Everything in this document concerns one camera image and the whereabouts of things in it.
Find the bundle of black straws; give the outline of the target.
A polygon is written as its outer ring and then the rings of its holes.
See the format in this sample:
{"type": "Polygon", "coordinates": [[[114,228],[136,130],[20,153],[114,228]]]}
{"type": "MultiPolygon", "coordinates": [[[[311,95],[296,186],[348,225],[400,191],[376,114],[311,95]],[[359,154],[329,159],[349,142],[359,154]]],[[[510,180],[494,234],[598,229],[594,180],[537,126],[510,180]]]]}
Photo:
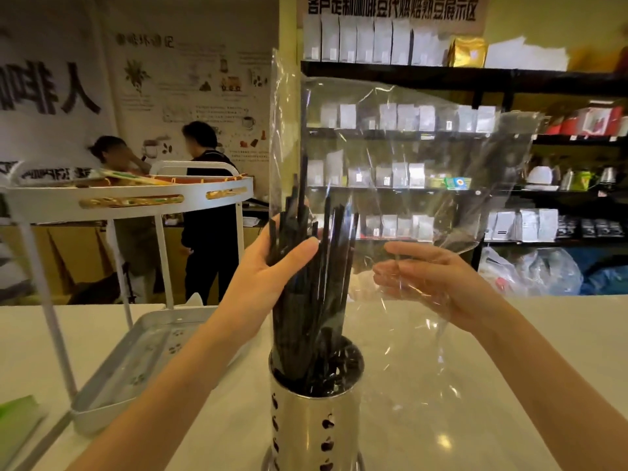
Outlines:
{"type": "Polygon", "coordinates": [[[312,398],[348,391],[364,371],[357,347],[343,336],[358,213],[352,205],[332,206],[326,197],[322,219],[305,203],[309,160],[303,156],[291,194],[278,220],[269,221],[269,266],[312,238],[317,251],[284,286],[272,309],[271,371],[289,391],[312,398]]]}

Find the black shelving unit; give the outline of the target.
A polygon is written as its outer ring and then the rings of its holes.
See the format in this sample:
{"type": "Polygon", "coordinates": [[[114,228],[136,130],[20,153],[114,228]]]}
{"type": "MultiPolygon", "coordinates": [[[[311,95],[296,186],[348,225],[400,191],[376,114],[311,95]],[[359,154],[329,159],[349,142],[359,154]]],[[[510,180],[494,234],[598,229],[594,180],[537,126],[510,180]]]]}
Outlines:
{"type": "MultiPolygon", "coordinates": [[[[475,268],[486,245],[489,213],[502,209],[512,193],[542,197],[551,206],[565,195],[593,197],[588,191],[541,191],[523,186],[523,171],[535,145],[619,145],[628,158],[628,138],[576,137],[540,134],[542,112],[512,110],[515,94],[570,95],[628,100],[628,75],[484,68],[418,67],[334,62],[302,62],[300,156],[321,158],[343,150],[351,159],[370,157],[376,163],[423,163],[424,189],[306,188],[305,203],[315,219],[322,219],[326,197],[332,206],[352,205],[361,215],[407,215],[435,218],[436,236],[430,243],[467,254],[475,268]],[[333,131],[315,127],[325,104],[357,104],[376,108],[393,103],[452,103],[497,107],[501,112],[492,134],[454,132],[333,131]],[[471,189],[427,188],[430,176],[472,178],[471,189]]],[[[356,238],[353,266],[381,259],[383,243],[391,240],[356,238]]]]}

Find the crumpled clear plastic bags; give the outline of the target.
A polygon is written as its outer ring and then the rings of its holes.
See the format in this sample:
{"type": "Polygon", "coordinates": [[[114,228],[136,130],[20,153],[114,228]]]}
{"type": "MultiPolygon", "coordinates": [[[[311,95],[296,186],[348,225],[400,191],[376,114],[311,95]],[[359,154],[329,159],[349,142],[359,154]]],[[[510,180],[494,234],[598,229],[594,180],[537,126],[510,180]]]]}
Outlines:
{"type": "Polygon", "coordinates": [[[566,249],[535,249],[508,261],[496,250],[482,251],[478,273],[506,297],[577,296],[584,276],[566,249]]]}

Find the green small boxes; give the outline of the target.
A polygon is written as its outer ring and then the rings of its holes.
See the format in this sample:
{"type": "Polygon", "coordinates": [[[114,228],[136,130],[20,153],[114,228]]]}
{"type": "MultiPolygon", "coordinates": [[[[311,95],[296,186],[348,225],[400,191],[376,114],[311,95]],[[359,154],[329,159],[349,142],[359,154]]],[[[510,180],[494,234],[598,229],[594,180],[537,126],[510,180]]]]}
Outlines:
{"type": "Polygon", "coordinates": [[[449,191],[467,191],[471,189],[472,178],[470,177],[452,177],[443,174],[430,176],[427,179],[427,188],[429,189],[446,189],[449,191]]]}

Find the white tiered rack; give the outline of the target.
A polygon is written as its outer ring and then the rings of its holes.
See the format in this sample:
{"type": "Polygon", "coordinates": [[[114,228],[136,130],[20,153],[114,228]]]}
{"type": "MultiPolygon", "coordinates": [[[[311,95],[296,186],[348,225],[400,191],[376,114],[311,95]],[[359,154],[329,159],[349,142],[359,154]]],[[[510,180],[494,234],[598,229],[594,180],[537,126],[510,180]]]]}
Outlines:
{"type": "Polygon", "coordinates": [[[19,226],[43,314],[57,355],[75,431],[92,436],[107,427],[146,388],[148,382],[174,357],[215,306],[174,304],[163,217],[235,205],[239,257],[244,250],[242,203],[251,199],[254,180],[225,163],[160,161],[150,176],[171,181],[167,186],[125,186],[99,178],[44,187],[6,187],[6,201],[19,226]],[[51,298],[32,226],[40,223],[114,221],[153,217],[158,238],[161,274],[166,295],[162,309],[149,312],[135,323],[123,298],[129,328],[106,360],[78,390],[69,355],[51,298]]]}

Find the perforated stainless steel holder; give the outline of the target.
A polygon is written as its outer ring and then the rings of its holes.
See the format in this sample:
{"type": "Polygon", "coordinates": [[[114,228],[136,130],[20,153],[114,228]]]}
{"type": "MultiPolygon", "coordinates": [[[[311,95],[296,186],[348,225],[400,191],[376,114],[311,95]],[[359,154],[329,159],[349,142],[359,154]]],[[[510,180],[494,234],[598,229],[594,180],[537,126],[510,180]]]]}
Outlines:
{"type": "Polygon", "coordinates": [[[347,337],[327,375],[307,389],[285,379],[269,357],[271,445],[262,471],[366,471],[360,451],[364,356],[347,337]]]}

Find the white banner with large characters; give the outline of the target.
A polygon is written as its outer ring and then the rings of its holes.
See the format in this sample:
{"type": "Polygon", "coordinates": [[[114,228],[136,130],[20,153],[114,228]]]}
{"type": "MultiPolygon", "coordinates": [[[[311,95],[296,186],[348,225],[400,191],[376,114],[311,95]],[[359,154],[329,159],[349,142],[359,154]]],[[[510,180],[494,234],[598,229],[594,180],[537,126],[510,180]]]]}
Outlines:
{"type": "Polygon", "coordinates": [[[92,167],[113,132],[104,71],[82,6],[0,6],[0,161],[92,167]]]}

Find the green booklet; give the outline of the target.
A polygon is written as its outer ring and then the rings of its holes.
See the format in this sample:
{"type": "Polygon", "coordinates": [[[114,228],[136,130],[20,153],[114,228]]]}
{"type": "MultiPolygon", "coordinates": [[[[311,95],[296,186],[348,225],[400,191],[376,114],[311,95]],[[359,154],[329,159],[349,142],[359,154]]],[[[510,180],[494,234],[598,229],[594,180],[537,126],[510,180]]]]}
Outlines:
{"type": "Polygon", "coordinates": [[[0,468],[20,451],[45,416],[33,395],[0,404],[0,468]]]}

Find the white sign banner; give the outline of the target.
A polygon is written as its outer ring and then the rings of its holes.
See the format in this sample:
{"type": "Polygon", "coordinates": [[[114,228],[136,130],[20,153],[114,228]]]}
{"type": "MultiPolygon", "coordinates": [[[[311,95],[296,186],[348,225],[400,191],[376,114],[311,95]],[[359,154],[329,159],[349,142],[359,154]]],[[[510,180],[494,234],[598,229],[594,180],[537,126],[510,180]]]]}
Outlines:
{"type": "Polygon", "coordinates": [[[297,0],[304,15],[407,19],[439,33],[482,35],[491,0],[297,0]]]}

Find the row of black bags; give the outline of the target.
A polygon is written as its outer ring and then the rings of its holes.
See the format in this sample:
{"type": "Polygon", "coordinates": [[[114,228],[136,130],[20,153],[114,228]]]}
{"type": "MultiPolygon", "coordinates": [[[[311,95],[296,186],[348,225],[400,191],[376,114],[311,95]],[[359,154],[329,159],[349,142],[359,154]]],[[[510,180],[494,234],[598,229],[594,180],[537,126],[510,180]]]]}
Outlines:
{"type": "Polygon", "coordinates": [[[619,221],[604,218],[580,218],[569,215],[559,216],[556,239],[625,237],[626,233],[619,221]]]}

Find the gold coffee bag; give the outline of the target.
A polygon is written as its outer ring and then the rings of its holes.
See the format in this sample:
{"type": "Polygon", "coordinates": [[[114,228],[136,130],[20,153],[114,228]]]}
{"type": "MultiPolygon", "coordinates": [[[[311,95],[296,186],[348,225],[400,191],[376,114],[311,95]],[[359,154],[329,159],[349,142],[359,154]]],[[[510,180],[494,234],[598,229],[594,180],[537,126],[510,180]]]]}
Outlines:
{"type": "Polygon", "coordinates": [[[484,68],[488,44],[484,38],[454,36],[451,39],[446,65],[451,68],[484,68]]]}

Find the clear plastic bag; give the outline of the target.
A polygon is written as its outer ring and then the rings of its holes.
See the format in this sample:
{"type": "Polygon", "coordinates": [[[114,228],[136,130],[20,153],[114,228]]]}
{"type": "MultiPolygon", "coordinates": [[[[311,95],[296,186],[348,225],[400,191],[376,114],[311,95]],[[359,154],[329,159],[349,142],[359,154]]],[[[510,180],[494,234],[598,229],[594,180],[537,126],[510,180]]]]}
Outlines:
{"type": "Polygon", "coordinates": [[[351,427],[372,440],[438,421],[460,306],[435,269],[479,248],[539,115],[308,77],[277,50],[271,80],[268,264],[317,243],[272,310],[272,376],[312,401],[361,393],[351,427]]]}

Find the person's right hand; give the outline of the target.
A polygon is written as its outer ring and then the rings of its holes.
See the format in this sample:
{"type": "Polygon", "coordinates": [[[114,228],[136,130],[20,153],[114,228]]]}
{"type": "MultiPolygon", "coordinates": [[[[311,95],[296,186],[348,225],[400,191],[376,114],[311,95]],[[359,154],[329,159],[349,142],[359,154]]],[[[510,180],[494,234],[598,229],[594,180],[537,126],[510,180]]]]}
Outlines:
{"type": "Polygon", "coordinates": [[[377,262],[374,281],[390,297],[420,301],[460,329],[482,332],[507,303],[459,255],[441,249],[440,263],[377,262]]]}

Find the row of tall white bags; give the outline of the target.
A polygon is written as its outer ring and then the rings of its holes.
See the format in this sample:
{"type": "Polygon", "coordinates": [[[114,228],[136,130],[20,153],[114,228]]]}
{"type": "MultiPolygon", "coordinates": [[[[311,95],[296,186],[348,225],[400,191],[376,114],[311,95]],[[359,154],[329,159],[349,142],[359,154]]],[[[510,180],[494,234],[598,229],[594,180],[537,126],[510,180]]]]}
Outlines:
{"type": "Polygon", "coordinates": [[[449,33],[407,19],[336,14],[303,18],[303,61],[434,67],[444,65],[449,45],[449,33]]]}

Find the person's left hand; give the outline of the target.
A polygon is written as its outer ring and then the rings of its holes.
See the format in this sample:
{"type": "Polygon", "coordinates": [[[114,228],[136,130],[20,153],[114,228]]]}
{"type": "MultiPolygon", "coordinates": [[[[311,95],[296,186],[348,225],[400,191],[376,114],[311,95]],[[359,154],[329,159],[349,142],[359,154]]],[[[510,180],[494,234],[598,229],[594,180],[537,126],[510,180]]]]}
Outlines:
{"type": "Polygon", "coordinates": [[[271,249],[271,222],[247,247],[219,304],[239,342],[251,340],[277,303],[288,281],[279,280],[279,261],[266,262],[271,249]]]}

